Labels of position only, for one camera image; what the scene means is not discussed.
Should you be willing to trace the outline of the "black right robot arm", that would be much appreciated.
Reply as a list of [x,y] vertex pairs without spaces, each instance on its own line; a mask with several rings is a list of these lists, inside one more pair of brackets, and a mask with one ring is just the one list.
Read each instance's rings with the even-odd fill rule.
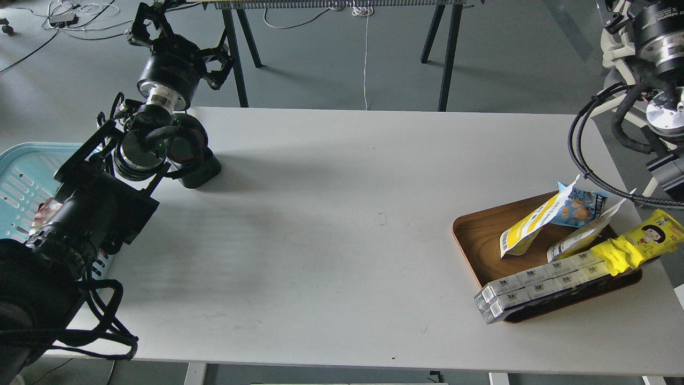
[[602,63],[626,91],[601,104],[613,110],[611,131],[635,152],[655,153],[647,168],[682,204],[682,1],[598,1]]

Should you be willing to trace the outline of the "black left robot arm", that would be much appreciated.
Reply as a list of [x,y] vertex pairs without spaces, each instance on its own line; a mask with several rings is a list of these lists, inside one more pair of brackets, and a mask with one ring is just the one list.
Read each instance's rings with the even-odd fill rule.
[[161,180],[195,189],[222,168],[186,110],[201,80],[221,88],[233,58],[223,43],[201,49],[173,31],[166,13],[181,5],[140,3],[127,41],[151,52],[137,83],[144,101],[117,95],[56,171],[56,212],[27,241],[2,239],[2,384],[49,349],[84,354],[105,340],[128,351],[89,356],[130,360],[137,351],[138,338],[116,317],[122,283],[95,279],[96,258],[136,239],[158,208]]

